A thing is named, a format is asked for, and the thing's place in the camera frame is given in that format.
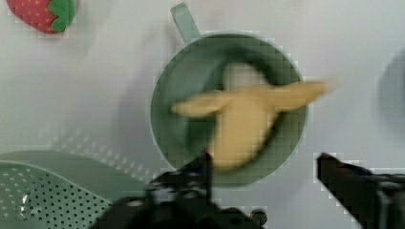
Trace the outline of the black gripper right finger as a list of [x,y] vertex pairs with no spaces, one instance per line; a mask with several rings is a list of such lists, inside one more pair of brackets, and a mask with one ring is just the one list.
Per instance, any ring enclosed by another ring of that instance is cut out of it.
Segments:
[[317,178],[362,229],[404,229],[404,175],[374,174],[322,153]]

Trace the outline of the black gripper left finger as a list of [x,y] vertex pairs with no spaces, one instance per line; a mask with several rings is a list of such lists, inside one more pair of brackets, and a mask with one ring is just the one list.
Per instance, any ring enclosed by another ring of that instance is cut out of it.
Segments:
[[90,229],[265,229],[266,212],[223,208],[212,199],[213,159],[203,151],[151,180],[141,197],[113,202]]

